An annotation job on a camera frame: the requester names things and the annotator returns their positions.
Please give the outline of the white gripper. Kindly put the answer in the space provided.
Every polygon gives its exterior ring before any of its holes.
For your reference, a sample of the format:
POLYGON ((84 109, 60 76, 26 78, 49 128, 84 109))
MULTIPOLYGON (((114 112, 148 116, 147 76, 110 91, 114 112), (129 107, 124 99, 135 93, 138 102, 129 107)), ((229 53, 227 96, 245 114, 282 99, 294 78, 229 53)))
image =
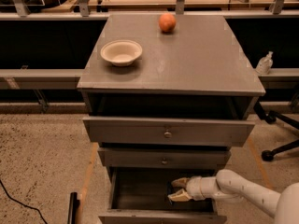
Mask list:
POLYGON ((183 188, 168 195, 168 199, 175 203, 188 202, 191 199, 202 201, 213 198, 219 190, 215 177, 194 176, 191 179, 182 177, 173 180, 171 185, 174 188, 183 188))

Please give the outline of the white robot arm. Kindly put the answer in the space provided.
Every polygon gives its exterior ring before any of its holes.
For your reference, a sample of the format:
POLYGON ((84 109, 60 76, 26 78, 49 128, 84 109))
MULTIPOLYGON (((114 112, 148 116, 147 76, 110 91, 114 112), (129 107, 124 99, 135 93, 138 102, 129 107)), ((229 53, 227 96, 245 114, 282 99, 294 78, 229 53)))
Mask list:
POLYGON ((268 216, 274 224, 299 224, 299 183, 281 193, 253 183, 238 173, 222 169, 215 176, 182 177, 171 182, 178 191, 168 195, 171 202, 216 201, 236 202, 245 198, 268 216))

